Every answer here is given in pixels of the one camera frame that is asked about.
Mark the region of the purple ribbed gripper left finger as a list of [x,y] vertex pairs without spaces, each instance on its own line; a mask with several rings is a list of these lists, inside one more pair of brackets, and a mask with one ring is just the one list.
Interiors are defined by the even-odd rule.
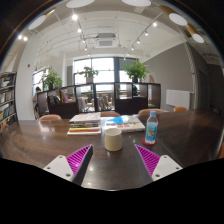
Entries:
[[93,146],[87,145],[68,156],[57,156],[44,170],[80,186],[92,155]]

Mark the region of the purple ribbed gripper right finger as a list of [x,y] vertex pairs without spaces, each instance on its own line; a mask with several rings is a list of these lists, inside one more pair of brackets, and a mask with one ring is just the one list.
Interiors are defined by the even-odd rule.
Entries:
[[141,164],[153,181],[159,180],[182,169],[182,167],[168,155],[159,156],[140,145],[135,145],[135,148]]

